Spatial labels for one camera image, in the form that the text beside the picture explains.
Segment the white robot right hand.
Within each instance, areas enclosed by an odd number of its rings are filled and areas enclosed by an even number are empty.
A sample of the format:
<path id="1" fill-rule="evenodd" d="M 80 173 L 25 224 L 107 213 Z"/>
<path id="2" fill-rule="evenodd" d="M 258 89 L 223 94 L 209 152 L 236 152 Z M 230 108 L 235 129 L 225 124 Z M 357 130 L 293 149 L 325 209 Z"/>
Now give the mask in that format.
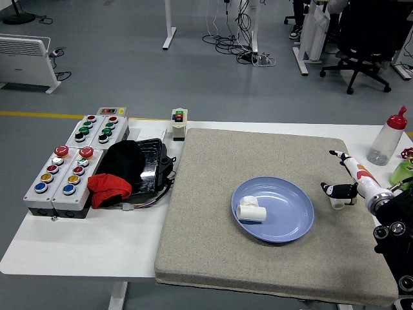
<path id="1" fill-rule="evenodd" d="M 331 155 L 337 156 L 339 162 L 353 179 L 353 184 L 329 185 L 321 183 L 324 193 L 333 199 L 343 202 L 345 205 L 355 204 L 358 195 L 365 199 L 365 205 L 369 211 L 380 202 L 387 202 L 394 197 L 392 191 L 383 188 L 371 173 L 352 156 L 338 150 L 330 150 Z"/>

